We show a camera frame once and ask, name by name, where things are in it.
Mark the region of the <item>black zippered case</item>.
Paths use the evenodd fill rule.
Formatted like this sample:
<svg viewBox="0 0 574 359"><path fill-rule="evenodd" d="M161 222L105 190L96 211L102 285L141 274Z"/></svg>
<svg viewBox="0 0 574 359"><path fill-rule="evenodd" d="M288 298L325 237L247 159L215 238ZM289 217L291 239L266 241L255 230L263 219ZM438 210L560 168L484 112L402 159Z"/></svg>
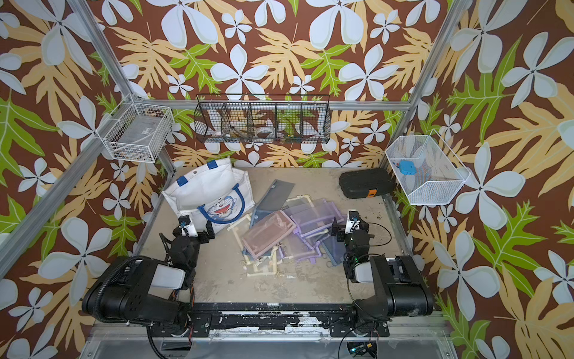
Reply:
<svg viewBox="0 0 574 359"><path fill-rule="evenodd" d="M341 174L339 185L345 197L361 199L391 193L396 183L382 168L350 171Z"/></svg>

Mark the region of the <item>purple mesh pouch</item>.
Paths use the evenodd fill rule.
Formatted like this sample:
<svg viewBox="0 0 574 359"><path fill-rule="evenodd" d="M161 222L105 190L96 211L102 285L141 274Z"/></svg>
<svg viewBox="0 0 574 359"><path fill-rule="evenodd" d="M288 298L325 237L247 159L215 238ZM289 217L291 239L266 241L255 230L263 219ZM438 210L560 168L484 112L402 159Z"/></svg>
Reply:
<svg viewBox="0 0 574 359"><path fill-rule="evenodd" d="M345 221L335 203L323 198L296 203L283 211L295 224L293 233L285 239L290 257L294 260L320 256L318 242L321 237L329 233L334 220L338 224Z"/></svg>

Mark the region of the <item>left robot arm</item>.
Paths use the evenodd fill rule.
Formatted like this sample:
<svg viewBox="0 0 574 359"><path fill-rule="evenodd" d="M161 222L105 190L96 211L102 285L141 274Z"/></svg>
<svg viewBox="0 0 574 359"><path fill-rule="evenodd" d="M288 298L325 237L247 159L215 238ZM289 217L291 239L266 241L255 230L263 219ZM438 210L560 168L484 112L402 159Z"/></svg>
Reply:
<svg viewBox="0 0 574 359"><path fill-rule="evenodd" d="M134 255L118 257L82 299L82 311L102 323L134 323L184 328L192 304L163 299L152 287L172 291L191 290L202 244L215 238L212 223L197 236L175 233L173 240L160 236L164 261Z"/></svg>

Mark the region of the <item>cream mesh pouch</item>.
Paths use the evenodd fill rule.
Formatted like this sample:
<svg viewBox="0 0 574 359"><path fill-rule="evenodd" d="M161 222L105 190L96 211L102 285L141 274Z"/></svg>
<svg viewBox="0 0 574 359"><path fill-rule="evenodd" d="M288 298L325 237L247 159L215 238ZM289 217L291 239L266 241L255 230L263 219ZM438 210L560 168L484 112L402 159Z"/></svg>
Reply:
<svg viewBox="0 0 574 359"><path fill-rule="evenodd" d="M260 277L277 274L279 246L275 245L269 252L254 260L245 248L241 235L244 234L251 224L251 214L247 214L234 224L227 227L227 231L233 234L240 254L243 257L242 266L248 277Z"/></svg>

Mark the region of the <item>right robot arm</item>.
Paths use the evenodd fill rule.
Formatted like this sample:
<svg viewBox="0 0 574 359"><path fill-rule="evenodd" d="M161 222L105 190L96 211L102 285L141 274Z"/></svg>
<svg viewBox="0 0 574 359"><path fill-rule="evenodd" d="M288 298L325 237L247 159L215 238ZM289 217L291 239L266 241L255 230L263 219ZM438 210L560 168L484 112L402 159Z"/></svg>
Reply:
<svg viewBox="0 0 574 359"><path fill-rule="evenodd" d="M371 283L374 295L354 299L354 322L381 323L392 317L422 317L433 312L433 299L410 256L388 259L370 251L369 223L353 213L345 224L333 221L330 234L345 245L342 264L348 283Z"/></svg>

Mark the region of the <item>white canvas tote bag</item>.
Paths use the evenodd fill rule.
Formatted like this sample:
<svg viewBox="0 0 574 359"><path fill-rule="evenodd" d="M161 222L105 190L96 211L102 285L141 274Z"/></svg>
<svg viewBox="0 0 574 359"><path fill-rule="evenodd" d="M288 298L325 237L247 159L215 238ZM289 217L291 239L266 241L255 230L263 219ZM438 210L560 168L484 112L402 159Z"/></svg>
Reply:
<svg viewBox="0 0 574 359"><path fill-rule="evenodd" d="M229 158L178 177L162 194L177 218L190 215L197 232L210 221L217 233L255 206L248 172L233 167Z"/></svg>

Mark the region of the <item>white mesh basket right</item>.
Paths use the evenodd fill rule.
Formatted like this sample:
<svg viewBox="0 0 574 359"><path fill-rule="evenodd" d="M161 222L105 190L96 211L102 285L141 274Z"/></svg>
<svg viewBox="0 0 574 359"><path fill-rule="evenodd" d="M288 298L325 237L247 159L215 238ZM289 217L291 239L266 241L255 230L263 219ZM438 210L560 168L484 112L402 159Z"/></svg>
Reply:
<svg viewBox="0 0 574 359"><path fill-rule="evenodd" d="M448 205L470 178L470 170L437 131L430 135L399 136L385 150L388 162L409 204ZM399 171L402 160L416 166L414 176Z"/></svg>

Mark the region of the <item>blue small object in basket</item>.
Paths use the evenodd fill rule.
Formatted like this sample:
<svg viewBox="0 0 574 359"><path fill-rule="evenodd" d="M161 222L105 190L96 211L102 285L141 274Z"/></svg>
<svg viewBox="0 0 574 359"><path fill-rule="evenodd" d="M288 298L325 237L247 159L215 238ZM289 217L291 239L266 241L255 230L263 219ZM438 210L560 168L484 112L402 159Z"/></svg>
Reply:
<svg viewBox="0 0 574 359"><path fill-rule="evenodd" d="M403 175L414 176L416 175L417 169L413 162L402 160L399 163L399 171Z"/></svg>

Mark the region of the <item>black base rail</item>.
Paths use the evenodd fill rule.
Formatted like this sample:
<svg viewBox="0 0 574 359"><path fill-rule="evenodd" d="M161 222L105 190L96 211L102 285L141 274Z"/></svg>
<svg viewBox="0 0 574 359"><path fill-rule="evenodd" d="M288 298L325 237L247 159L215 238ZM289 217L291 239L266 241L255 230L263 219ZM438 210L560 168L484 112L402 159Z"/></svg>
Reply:
<svg viewBox="0 0 574 359"><path fill-rule="evenodd" d="M155 324L150 332L154 337L191 340L214 337L218 331L255 331L256 334L267 331L287 335L310 332L334 338L390 335L387 320L362 317L351 304L197 302L183 319L181 328Z"/></svg>

